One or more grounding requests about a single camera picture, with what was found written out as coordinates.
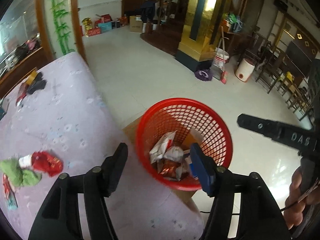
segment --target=black stripe on pillar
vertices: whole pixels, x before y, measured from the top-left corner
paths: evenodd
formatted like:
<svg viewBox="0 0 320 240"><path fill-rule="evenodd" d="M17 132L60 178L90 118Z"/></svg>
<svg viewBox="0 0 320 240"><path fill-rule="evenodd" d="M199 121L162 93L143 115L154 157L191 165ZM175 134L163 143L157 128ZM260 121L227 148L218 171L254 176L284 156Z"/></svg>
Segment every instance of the black stripe on pillar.
<svg viewBox="0 0 320 240"><path fill-rule="evenodd" d="M193 19L192 27L191 27L191 32L189 38L192 40L196 40L198 36L198 31L200 27L200 22L201 22L201 15L203 12L205 0L198 0L196 12L195 12L195 17Z"/></svg>
<svg viewBox="0 0 320 240"><path fill-rule="evenodd" d="M213 28L210 44L214 43L214 40L216 38L217 33L220 32L220 28L219 27L220 27L220 24L221 24L222 15L224 13L224 6L226 4L226 1L227 0L222 0L221 1L221 5L220 5L219 12L218 12L217 20L216 20L216 23L214 24L214 28Z"/></svg>

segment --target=black cable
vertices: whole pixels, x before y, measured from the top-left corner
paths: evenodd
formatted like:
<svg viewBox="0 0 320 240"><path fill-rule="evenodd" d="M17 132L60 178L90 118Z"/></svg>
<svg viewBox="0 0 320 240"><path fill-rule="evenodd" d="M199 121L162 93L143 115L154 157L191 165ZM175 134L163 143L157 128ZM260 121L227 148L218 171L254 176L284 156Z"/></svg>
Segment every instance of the black cable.
<svg viewBox="0 0 320 240"><path fill-rule="evenodd" d="M204 214L210 214L210 212L205 212L205 211L200 211L200 213L204 213ZM239 216L239 213L233 213L233 216Z"/></svg>
<svg viewBox="0 0 320 240"><path fill-rule="evenodd" d="M285 208L283 208L283 209L280 209L280 211L282 212L282 211L285 211L285 210L287 210L287 209L289 209L289 208L292 208L295 204L297 204L298 203L298 201L296 201L296 202L293 202L291 205L289 205L289 206L287 206L287 207L285 207Z"/></svg>

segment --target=hand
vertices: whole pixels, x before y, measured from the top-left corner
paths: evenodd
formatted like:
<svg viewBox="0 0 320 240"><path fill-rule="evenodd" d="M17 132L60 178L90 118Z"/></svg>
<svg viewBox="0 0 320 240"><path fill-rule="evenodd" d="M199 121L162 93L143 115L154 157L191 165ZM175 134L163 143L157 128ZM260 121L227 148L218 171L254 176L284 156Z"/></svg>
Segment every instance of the hand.
<svg viewBox="0 0 320 240"><path fill-rule="evenodd" d="M285 201L285 206L289 206L299 199L301 192L299 186L302 181L302 174L300 167L292 175L292 183L290 185L290 194ZM302 212L306 205L315 205L320 203L320 187L314 190L308 197L293 207L284 211L284 220L287 223L287 227L291 229L293 226L298 226L303 220Z"/></svg>

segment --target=pillar base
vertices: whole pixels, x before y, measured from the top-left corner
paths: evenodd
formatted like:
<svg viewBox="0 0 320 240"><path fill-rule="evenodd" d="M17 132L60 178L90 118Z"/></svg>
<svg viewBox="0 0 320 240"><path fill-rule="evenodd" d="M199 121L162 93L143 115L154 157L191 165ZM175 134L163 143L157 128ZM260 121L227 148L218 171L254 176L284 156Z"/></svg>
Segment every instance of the pillar base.
<svg viewBox="0 0 320 240"><path fill-rule="evenodd" d="M181 64L186 66L192 72L196 72L198 70L209 69L212 65L213 59L205 60L205 61L197 61L189 55L185 54L181 50L178 50L176 54L176 60L178 60Z"/></svg>

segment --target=purple mop head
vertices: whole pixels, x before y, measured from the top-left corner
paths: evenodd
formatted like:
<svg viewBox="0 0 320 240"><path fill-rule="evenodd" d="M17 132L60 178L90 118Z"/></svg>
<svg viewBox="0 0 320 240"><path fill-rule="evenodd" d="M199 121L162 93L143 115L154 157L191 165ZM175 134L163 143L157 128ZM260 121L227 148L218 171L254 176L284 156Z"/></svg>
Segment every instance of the purple mop head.
<svg viewBox="0 0 320 240"><path fill-rule="evenodd" d="M200 79L202 81L211 81L212 80L212 74L210 72L210 69L197 70L195 72L195 76L197 79Z"/></svg>

